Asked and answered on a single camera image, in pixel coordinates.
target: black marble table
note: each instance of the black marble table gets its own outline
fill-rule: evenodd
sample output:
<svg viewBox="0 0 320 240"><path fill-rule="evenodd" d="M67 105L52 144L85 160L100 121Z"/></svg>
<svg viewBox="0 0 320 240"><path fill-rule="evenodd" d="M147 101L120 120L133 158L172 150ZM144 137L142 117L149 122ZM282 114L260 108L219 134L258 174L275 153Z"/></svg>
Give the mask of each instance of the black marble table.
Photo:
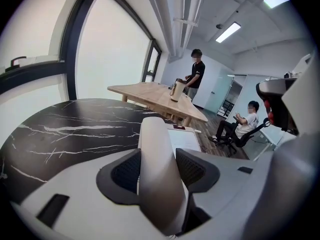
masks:
<svg viewBox="0 0 320 240"><path fill-rule="evenodd" d="M37 112L0 149L0 178L9 198L20 204L67 167L137 148L146 117L172 124L139 105L102 98L66 101Z"/></svg>

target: glass door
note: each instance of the glass door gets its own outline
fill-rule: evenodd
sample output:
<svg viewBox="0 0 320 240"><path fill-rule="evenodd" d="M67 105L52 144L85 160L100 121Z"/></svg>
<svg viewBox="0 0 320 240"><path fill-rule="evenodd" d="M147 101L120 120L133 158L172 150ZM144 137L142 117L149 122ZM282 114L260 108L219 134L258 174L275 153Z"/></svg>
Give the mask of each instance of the glass door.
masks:
<svg viewBox="0 0 320 240"><path fill-rule="evenodd" d="M211 91L208 101L204 106L206 110L209 110L215 114L218 113L228 95L233 80L234 75L231 75L225 69L220 69L218 79Z"/></svg>

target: man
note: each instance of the man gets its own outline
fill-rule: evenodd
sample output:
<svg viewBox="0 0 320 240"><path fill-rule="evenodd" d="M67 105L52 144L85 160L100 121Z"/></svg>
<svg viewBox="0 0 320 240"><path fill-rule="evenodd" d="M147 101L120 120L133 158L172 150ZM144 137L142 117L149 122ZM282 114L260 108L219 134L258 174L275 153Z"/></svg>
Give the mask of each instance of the man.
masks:
<svg viewBox="0 0 320 240"><path fill-rule="evenodd" d="M187 87L187 90L188 90L187 95L190 97L192 102L199 89L202 77L204 76L204 73L205 73L206 66L201 61L201 57L202 57L201 50L194 49L191 53L191 57L194 62L192 65L192 74L187 75L185 77L185 80L187 80L187 84L185 87Z"/></svg>
<svg viewBox="0 0 320 240"><path fill-rule="evenodd" d="M235 129L235 135L241 139L241 137L254 130L258 123L259 117L257 115L257 111L259 109L259 103L256 101L250 101L248 104L248 115L246 117L241 117L239 113L235 115L235 117L240 121L240 123ZM235 127L236 123L229 123L227 121L221 121L216 131L216 134L213 136L208 137L210 141L214 143L218 143L221 139L222 132L225 131L229 134L232 132L233 128Z"/></svg>

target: black mesh chair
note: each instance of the black mesh chair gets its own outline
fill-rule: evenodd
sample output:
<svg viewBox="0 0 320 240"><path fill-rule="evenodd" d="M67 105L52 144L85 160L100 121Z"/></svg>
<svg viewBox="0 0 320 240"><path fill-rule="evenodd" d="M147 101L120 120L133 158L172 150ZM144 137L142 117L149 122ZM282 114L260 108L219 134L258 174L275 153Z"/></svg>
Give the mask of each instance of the black mesh chair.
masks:
<svg viewBox="0 0 320 240"><path fill-rule="evenodd" d="M254 134L258 131L260 131L262 128L268 127L270 125L269 119L265 118L263 120L263 123L260 124L257 128L255 128L252 131L247 132L246 134L244 134L241 138L238 138L237 135L235 134L236 128L237 126L240 124L242 125L242 123L234 116L233 117L236 121L236 123L234 124L234 127L232 129L231 132L226 133L225 136L222 136L221 139L223 141L220 141L218 143L216 143L216 146L222 146L222 145L226 145L229 148L229 155L228 158L232 156L232 151L233 150L233 154L237 153L236 148L233 146L233 143L238 147L238 148L242 148L244 145L246 145L247 141L250 140Z"/></svg>

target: kettle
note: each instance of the kettle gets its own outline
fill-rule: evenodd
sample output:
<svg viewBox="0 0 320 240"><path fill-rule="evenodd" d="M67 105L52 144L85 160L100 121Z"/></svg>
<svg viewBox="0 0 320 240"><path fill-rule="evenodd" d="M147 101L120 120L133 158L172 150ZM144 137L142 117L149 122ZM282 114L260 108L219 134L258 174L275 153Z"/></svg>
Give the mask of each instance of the kettle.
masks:
<svg viewBox="0 0 320 240"><path fill-rule="evenodd" d="M184 91L184 88L186 87L186 81L183 81L180 78L177 78L175 80L175 83L173 85L173 88L170 92L171 100L173 102L178 102L182 92Z"/></svg>

